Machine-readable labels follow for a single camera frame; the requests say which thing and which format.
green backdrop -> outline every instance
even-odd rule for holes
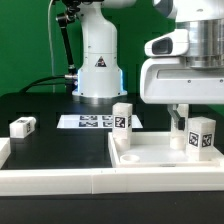
[[[17,92],[40,78],[51,76],[47,11],[50,0],[0,0],[0,95]],[[148,40],[174,29],[174,22],[161,16],[151,0],[137,0],[125,9],[103,9],[106,19],[118,30],[118,64],[124,71],[124,87],[130,93],[139,92],[140,69],[147,59],[144,45]],[[63,12],[62,3],[52,9],[52,36],[55,52],[55,74],[67,72],[62,37],[55,21]],[[79,21],[68,26],[75,65],[82,65],[82,32]],[[48,91],[51,87],[33,88]],[[224,114],[223,106],[215,106]]]

black tabletop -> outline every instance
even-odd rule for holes
[[[143,129],[168,131],[166,105],[146,105],[129,95],[133,114]],[[57,129],[63,114],[112,114],[113,104],[75,102],[65,94],[7,94],[0,98],[0,136],[9,137],[9,124],[22,116],[37,119],[36,131],[11,139],[12,153],[3,170],[112,167],[107,147],[111,129]],[[190,116],[217,121],[215,146],[223,150],[224,118],[207,106],[190,107]],[[0,197],[0,220],[5,223],[130,223],[221,224],[224,192],[158,192],[100,195]]]

white robot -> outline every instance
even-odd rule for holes
[[[151,58],[141,70],[143,101],[224,104],[224,1],[153,0],[153,5],[175,19],[176,29],[145,45]]]
[[[127,94],[123,89],[122,70],[117,65],[117,30],[103,17],[101,9],[128,7],[135,2],[136,0],[63,0],[67,6],[67,14],[81,21],[83,31],[84,60],[78,70],[77,88],[73,91],[75,98],[84,102],[101,103]],[[70,6],[74,8],[74,4],[78,8],[76,12],[70,10]]]

white block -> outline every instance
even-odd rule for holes
[[[186,154],[190,160],[207,161],[214,159],[216,121],[204,117],[188,120],[188,142]]]
[[[3,166],[11,153],[10,139],[0,138],[0,168]]]
[[[170,148],[177,150],[185,150],[187,142],[187,120],[189,114],[189,105],[188,104],[179,104],[177,112],[181,117],[185,118],[185,130],[178,130],[174,126],[174,120],[171,120],[171,132],[170,132]]]
[[[35,130],[34,117],[21,117],[9,125],[11,138],[25,138]]]
[[[130,148],[132,133],[132,104],[116,103],[113,106],[113,138],[118,150]]]

white rectangular block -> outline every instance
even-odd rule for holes
[[[188,120],[186,154],[190,160],[205,161],[214,158],[215,125],[215,120],[204,117]]]
[[[132,133],[132,104],[116,103],[113,106],[113,138],[118,150],[130,148]]]
[[[11,138],[25,138],[35,130],[34,117],[21,117],[9,125]]]

